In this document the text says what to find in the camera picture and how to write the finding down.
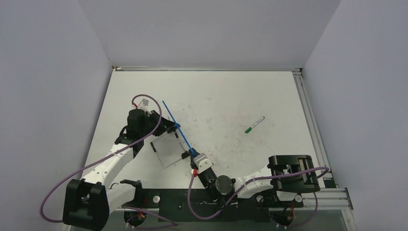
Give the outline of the blue framed whiteboard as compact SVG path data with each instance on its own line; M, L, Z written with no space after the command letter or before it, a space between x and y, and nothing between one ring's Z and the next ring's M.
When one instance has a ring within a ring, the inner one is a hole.
M151 141L150 145L161 166L168 168L181 160L189 158L191 154L194 155L194 150L183 134L181 125L177 123L173 113L164 101L163 105L168 113L167 120L173 124L162 135Z

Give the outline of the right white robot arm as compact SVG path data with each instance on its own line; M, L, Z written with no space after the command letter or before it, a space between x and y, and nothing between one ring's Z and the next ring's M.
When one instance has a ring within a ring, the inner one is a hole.
M278 206L286 205L297 194L318 192L319 178L329 171L328 167L315 167L309 155L271 156L265 167L237 178L218 176L213 165L205 154L191 161L191 175L199 178L213 201L231 196L249 199L257 193L273 190L272 200Z

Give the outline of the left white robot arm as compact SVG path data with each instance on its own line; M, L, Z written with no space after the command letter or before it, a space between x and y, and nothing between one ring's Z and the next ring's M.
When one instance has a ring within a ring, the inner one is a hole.
M120 171L133 160L144 146L144 139L170 133L178 124L159 113L146 109L132 109L127 116L127 125L122 128L114 141L106 160L92 167L80 180L67 184L63 223L91 231L104 228L110 214L123 204L138 207L143 202L141 183L122 180L109 189Z

